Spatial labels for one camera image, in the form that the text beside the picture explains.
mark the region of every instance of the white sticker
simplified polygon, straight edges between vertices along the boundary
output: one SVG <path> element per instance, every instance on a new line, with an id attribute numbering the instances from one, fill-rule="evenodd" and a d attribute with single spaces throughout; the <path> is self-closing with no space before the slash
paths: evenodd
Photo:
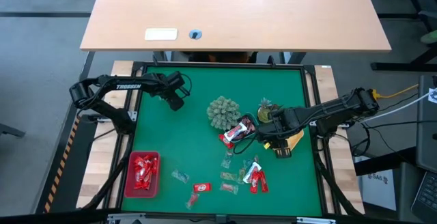
<path id="1" fill-rule="evenodd" d="M 178 29 L 149 28 L 145 30 L 144 40 L 176 40 Z"/>
<path id="2" fill-rule="evenodd" d="M 430 94 L 428 95 L 428 101 L 437 104 L 437 92 L 434 89 L 429 89 Z"/>

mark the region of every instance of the green table surface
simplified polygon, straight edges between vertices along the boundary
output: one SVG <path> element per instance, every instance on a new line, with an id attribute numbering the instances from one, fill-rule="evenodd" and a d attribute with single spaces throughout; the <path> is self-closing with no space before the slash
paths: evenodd
<path id="1" fill-rule="evenodd" d="M 219 130 L 211 127 L 206 114 L 209 104 L 219 96 L 231 98 L 241 113 L 256 115 L 263 97 L 285 107 L 304 106 L 299 70 L 252 68 L 174 68 L 149 67 L 148 72 L 187 74 L 191 95 L 179 111 L 158 97 L 144 94 L 139 109 L 133 151 L 157 151 L 161 156 L 159 190 L 155 198 L 124 198 L 123 211 L 182 212 L 199 214 L 256 214 L 277 216 L 321 216 L 311 141 L 307 129 L 292 157 L 277 159 L 272 150 L 254 143 L 242 154 L 234 155 L 229 169 L 221 166 L 226 147 L 219 141 Z M 245 145 L 242 142 L 239 150 Z M 244 159 L 259 156 L 269 192 L 249 191 L 248 184 L 222 180 L 220 172 L 238 174 Z M 171 177 L 174 169 L 187 173 L 187 184 Z M 193 185 L 209 182 L 212 191 L 200 193 L 188 210 Z M 221 182 L 238 185 L 238 194 L 221 191 Z"/>

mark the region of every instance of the round label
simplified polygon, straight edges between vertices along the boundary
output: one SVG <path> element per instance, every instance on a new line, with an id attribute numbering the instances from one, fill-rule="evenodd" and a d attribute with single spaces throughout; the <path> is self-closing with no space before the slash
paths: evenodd
<path id="1" fill-rule="evenodd" d="M 202 185 L 198 186 L 198 187 L 197 187 L 197 190 L 198 190 L 198 191 L 204 191 L 204 190 L 206 190 L 206 185 L 202 184 Z"/>

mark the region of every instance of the red bin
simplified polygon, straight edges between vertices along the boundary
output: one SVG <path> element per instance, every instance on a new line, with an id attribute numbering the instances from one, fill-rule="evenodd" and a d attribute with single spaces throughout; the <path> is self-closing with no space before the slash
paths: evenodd
<path id="1" fill-rule="evenodd" d="M 158 159 L 158 167 L 156 173 L 152 174 L 149 190 L 134 189 L 135 186 L 135 159 L 150 155 Z M 158 193 L 159 187 L 159 171 L 160 171 L 161 157 L 158 152 L 132 152 L 129 157 L 128 175 L 126 177 L 126 185 L 124 186 L 124 196 L 132 198 L 152 198 Z"/>

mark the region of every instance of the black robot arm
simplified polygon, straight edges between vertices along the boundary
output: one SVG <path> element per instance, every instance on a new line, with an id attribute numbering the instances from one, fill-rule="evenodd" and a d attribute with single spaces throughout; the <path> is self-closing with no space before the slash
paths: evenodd
<path id="1" fill-rule="evenodd" d="M 70 95 L 75 107 L 98 112 L 112 120 L 118 133 L 127 135 L 134 132 L 135 123 L 130 119 L 127 110 L 112 107 L 102 100 L 103 96 L 113 90 L 140 89 L 152 97 L 160 96 L 169 103 L 172 110 L 177 111 L 184 105 L 183 98 L 190 95 L 183 87 L 185 81 L 182 75 L 178 71 L 169 76 L 157 73 L 148 73 L 141 77 L 102 75 L 75 83 L 70 88 Z M 91 90 L 92 85 L 98 87 L 96 92 Z M 176 94 L 177 89 L 184 94 L 183 97 Z"/>
<path id="2" fill-rule="evenodd" d="M 325 137 L 334 133 L 338 125 L 375 115 L 379 105 L 371 90 L 354 89 L 338 99 L 312 107 L 295 107 L 270 112 L 272 120 L 256 128 L 257 139 L 269 143 L 272 149 L 281 150 L 279 157 L 291 156 L 286 150 L 286 139 L 299 133 L 310 122 L 315 121 L 318 135 Z"/>

